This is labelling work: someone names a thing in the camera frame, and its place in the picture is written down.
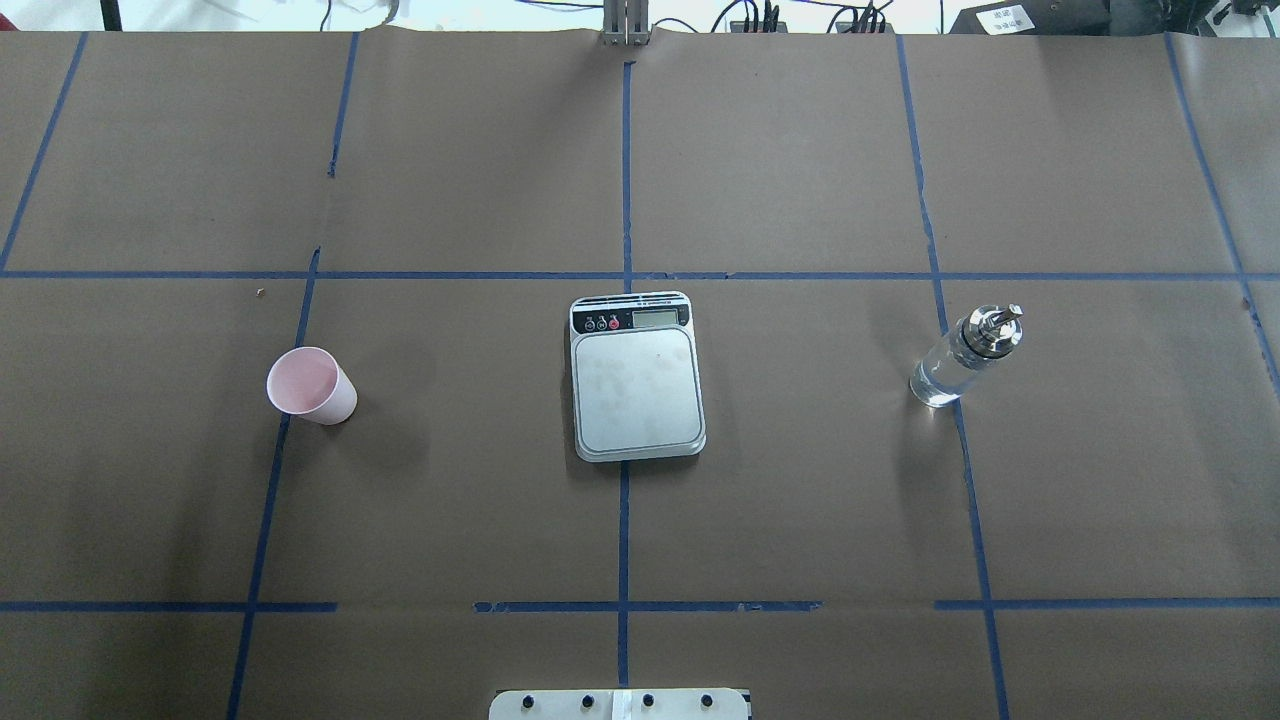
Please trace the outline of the pink plastic cup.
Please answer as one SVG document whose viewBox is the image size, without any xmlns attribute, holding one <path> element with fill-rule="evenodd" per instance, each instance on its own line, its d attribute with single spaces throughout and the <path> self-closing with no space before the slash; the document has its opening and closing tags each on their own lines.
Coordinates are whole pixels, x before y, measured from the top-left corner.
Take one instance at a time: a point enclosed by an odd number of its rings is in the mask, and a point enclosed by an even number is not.
<svg viewBox="0 0 1280 720">
<path fill-rule="evenodd" d="M 280 413 L 326 427 L 347 421 L 358 404 L 358 392 L 335 357 L 310 346 L 279 356 L 265 391 Z"/>
</svg>

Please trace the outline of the clear glass sauce bottle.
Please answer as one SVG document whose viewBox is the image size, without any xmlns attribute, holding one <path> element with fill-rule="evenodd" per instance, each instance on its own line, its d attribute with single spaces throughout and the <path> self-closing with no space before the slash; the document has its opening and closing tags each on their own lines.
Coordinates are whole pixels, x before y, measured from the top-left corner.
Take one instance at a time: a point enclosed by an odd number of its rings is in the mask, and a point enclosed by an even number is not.
<svg viewBox="0 0 1280 720">
<path fill-rule="evenodd" d="M 1018 304 L 992 304 L 961 316 L 915 365 L 909 380 L 913 395 L 929 407 L 961 398 L 1021 343 L 1024 315 Z"/>
</svg>

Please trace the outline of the black box on desk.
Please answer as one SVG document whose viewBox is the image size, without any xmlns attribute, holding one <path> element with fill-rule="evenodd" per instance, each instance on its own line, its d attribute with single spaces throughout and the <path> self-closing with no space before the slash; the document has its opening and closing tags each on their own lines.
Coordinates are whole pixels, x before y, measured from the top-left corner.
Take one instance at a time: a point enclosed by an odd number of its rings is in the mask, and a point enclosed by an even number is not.
<svg viewBox="0 0 1280 720">
<path fill-rule="evenodd" d="M 988 1 L 959 12 L 947 35 L 1106 36 L 1110 1 Z"/>
</svg>

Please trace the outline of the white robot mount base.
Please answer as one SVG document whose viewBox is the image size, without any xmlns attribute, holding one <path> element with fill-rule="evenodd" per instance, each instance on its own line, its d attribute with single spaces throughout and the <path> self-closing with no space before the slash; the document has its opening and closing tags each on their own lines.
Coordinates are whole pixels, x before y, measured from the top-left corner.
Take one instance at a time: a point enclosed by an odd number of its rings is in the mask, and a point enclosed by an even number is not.
<svg viewBox="0 0 1280 720">
<path fill-rule="evenodd" d="M 502 691 L 489 719 L 751 719 L 748 691 L 727 687 Z"/>
</svg>

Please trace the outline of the white digital kitchen scale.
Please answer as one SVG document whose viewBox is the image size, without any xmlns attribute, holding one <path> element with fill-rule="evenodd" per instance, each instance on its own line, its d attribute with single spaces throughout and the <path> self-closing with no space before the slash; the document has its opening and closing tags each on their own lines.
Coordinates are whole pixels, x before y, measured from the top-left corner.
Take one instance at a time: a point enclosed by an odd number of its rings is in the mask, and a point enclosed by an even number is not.
<svg viewBox="0 0 1280 720">
<path fill-rule="evenodd" d="M 568 310 L 577 456 L 691 457 L 707 445 L 692 304 L 678 291 L 576 299 Z"/>
</svg>

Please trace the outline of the aluminium frame post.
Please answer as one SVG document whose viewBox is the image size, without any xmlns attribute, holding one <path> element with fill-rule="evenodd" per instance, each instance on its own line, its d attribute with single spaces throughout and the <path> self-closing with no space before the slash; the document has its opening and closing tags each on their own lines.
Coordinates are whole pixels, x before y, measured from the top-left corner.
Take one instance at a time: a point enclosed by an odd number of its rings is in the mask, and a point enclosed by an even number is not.
<svg viewBox="0 0 1280 720">
<path fill-rule="evenodd" d="M 648 0 L 600 1 L 603 23 L 600 40 L 612 47 L 641 47 L 650 42 L 652 23 Z"/>
</svg>

